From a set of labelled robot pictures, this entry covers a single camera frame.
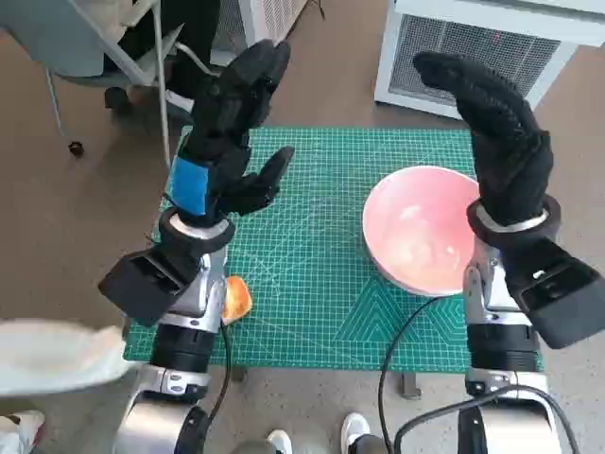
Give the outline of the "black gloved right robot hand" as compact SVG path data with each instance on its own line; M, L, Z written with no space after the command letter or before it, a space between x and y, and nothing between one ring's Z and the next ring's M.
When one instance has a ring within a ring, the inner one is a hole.
M472 136L481 204L510 226L540 216L554 164L542 129L515 84L484 64L424 51L413 66L423 84L452 95Z

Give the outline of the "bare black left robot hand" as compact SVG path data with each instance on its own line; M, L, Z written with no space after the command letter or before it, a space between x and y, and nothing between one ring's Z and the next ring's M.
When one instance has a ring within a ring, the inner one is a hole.
M279 193L292 147L275 152L257 173L247 168L250 132L267 118L290 54L286 42L260 41L201 88L172 169L171 202L184 223L210 227L230 213L245 216Z

